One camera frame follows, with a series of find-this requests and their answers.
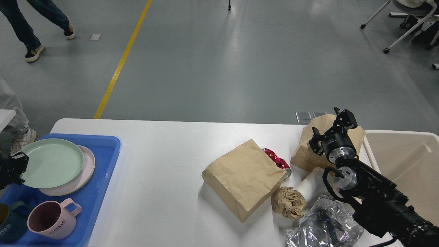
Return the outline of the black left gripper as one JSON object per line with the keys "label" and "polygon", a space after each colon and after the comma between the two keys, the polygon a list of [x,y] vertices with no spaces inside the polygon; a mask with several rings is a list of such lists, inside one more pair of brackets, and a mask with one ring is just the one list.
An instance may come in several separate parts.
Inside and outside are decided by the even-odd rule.
{"label": "black left gripper", "polygon": [[9,158],[2,158],[0,161],[0,189],[5,189],[9,184],[23,184],[22,178],[26,172],[29,157],[22,151],[15,153]]}

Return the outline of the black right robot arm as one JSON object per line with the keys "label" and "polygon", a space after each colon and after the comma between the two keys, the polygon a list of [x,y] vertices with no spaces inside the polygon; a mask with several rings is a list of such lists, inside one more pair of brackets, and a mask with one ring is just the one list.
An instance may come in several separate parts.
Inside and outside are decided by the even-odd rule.
{"label": "black right robot arm", "polygon": [[318,156],[325,155],[331,166],[325,167],[323,184],[336,200],[349,204],[353,219],[369,233],[392,239],[378,244],[388,246],[400,241],[405,247],[437,247],[438,227],[406,206],[407,196],[396,184],[359,160],[348,130],[357,128],[354,114],[334,107],[333,125],[321,134],[312,127],[309,145]]}

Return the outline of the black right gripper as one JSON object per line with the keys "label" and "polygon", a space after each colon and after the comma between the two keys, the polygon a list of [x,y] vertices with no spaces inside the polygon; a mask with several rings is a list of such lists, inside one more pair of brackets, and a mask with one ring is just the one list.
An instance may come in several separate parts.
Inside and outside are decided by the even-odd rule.
{"label": "black right gripper", "polygon": [[336,118],[329,134],[320,134],[318,128],[312,127],[312,138],[309,146],[313,153],[318,156],[325,154],[331,164],[335,164],[341,158],[355,158],[357,155],[351,139],[347,135],[348,130],[358,127],[354,114],[348,109],[340,110],[334,107]]}

